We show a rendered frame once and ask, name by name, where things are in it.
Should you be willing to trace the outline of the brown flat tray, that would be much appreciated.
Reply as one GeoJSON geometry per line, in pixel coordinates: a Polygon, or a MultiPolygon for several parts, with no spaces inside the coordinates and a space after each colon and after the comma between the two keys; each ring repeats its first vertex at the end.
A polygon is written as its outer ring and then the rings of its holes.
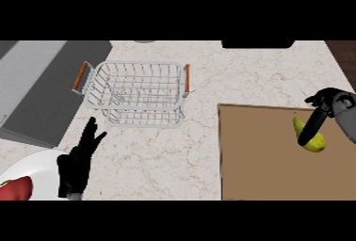
{"type": "Polygon", "coordinates": [[[326,148],[297,145],[292,118],[310,108],[218,106],[221,196],[226,200],[356,200],[356,144],[333,120],[320,127],[326,148]]]}

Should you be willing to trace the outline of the grey flat appliance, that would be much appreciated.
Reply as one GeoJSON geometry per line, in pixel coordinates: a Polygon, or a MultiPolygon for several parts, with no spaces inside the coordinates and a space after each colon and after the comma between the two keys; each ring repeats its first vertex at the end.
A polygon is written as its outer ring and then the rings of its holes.
{"type": "Polygon", "coordinates": [[[57,147],[82,104],[81,66],[109,51],[106,40],[0,40],[0,138],[57,147]]]}

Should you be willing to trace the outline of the red fruit piece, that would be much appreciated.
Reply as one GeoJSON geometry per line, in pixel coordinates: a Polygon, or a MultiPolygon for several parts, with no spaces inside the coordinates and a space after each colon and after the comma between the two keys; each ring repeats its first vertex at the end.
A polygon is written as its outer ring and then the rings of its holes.
{"type": "Polygon", "coordinates": [[[26,201],[32,196],[34,184],[29,176],[8,180],[0,186],[0,201],[26,201]]]}

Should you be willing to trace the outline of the dark brown wooden panel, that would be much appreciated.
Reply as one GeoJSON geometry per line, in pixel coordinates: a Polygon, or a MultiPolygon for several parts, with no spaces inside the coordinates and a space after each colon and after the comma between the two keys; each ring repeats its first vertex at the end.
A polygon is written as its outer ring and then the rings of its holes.
{"type": "Polygon", "coordinates": [[[356,87],[356,40],[328,40],[330,54],[344,72],[345,79],[356,87]]]}

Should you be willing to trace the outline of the white round plate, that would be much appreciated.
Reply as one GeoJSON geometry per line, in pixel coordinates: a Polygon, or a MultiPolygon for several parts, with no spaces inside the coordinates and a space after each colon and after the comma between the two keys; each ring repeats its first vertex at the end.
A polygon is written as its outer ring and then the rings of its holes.
{"type": "Polygon", "coordinates": [[[29,176],[34,183],[31,201],[66,201],[59,197],[57,157],[65,152],[45,150],[25,156],[0,174],[0,184],[29,176]]]}

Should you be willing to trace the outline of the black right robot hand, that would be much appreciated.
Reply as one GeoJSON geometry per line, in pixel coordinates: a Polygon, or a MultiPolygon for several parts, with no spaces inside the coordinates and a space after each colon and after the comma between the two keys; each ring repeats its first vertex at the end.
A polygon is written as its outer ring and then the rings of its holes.
{"type": "Polygon", "coordinates": [[[310,104],[316,109],[297,138],[297,144],[301,147],[305,146],[307,142],[314,137],[325,119],[335,117],[332,104],[333,99],[339,94],[345,94],[345,91],[338,88],[323,88],[314,95],[304,99],[304,103],[310,104]]]}

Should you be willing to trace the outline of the yellow-green pear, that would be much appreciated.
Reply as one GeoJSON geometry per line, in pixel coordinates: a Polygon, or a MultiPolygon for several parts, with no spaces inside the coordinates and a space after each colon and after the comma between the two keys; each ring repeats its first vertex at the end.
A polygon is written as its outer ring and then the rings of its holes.
{"type": "Polygon", "coordinates": [[[313,114],[307,121],[302,121],[298,116],[292,118],[297,144],[311,153],[322,152],[326,147],[325,137],[320,133],[323,121],[325,116],[322,114],[313,114]]]}

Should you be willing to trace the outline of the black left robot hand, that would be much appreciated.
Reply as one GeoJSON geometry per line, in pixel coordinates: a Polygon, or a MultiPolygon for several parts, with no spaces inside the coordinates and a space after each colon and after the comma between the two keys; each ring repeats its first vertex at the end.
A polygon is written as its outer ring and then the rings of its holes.
{"type": "Polygon", "coordinates": [[[59,166],[59,197],[66,198],[66,194],[81,193],[85,190],[91,155],[96,152],[106,132],[96,136],[96,119],[90,118],[82,129],[82,136],[78,145],[70,149],[69,154],[57,157],[59,166]]]}

